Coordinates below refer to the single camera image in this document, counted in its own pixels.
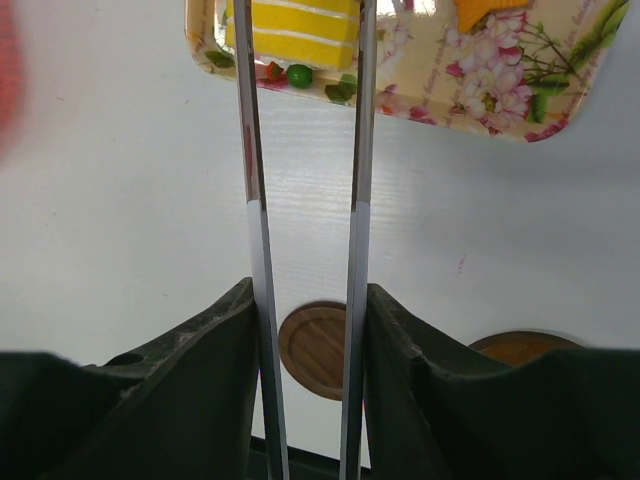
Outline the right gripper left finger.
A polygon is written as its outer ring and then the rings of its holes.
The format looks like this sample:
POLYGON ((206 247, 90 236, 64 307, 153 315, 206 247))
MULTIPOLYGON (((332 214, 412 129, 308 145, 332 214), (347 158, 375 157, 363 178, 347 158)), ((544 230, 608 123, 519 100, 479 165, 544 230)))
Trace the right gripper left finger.
POLYGON ((96 366, 1 355, 5 479, 241 479, 257 387, 250 279, 96 366))

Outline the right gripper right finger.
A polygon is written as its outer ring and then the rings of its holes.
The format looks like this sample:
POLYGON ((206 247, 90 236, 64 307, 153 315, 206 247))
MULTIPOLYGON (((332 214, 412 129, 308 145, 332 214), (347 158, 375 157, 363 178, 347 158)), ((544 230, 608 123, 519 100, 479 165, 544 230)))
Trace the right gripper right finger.
POLYGON ((639 354, 572 348, 513 367, 367 292, 365 414, 376 479, 635 479, 639 354))

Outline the brown saucer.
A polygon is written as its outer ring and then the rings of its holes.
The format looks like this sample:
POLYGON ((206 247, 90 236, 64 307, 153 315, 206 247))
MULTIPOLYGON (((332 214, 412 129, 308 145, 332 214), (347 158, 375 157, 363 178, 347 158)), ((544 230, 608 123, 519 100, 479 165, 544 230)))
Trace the brown saucer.
POLYGON ((581 348, 581 345, 551 333, 507 331, 479 339, 469 347, 503 364, 519 366, 550 351, 581 348))

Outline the floral serving tray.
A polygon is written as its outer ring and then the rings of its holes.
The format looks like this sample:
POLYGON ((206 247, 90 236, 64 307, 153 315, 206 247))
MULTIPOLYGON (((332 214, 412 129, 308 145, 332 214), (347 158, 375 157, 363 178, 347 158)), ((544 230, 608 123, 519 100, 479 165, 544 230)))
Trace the floral serving tray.
POLYGON ((629 7, 532 1, 464 34, 451 1, 382 1, 376 109, 499 139, 548 139, 586 101, 629 7))

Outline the red three-tier cake stand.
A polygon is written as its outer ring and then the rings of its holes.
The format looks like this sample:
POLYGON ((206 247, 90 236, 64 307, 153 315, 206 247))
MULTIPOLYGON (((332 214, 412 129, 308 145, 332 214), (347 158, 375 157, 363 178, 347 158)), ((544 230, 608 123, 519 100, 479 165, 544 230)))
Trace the red three-tier cake stand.
POLYGON ((14 1, 1 0, 1 162, 21 122, 26 73, 14 1))

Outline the dark wooden coaster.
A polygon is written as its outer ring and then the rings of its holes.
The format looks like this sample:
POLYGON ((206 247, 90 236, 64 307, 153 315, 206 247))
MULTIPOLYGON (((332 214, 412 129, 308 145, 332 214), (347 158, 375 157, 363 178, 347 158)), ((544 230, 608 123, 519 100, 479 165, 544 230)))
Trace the dark wooden coaster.
POLYGON ((322 398, 341 401, 346 306, 317 300, 293 310, 279 329, 280 359, 291 377, 322 398))

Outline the yellow layered cake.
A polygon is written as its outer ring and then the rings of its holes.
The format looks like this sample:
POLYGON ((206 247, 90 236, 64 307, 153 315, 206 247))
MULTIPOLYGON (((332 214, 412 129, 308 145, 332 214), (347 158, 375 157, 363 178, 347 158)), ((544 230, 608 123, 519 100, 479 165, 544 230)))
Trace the yellow layered cake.
POLYGON ((228 1, 224 30, 230 48, 240 31, 235 10, 246 6, 251 13, 246 38, 256 59, 329 71, 352 65, 359 37, 357 1, 228 1))

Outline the orange fish biscuit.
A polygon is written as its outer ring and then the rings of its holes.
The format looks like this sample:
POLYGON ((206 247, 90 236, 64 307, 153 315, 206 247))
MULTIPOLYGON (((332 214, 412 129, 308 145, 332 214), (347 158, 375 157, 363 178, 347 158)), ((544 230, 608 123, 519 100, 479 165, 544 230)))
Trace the orange fish biscuit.
POLYGON ((469 33, 486 15, 504 10, 527 7, 528 0, 454 0, 457 13, 457 29, 469 33))

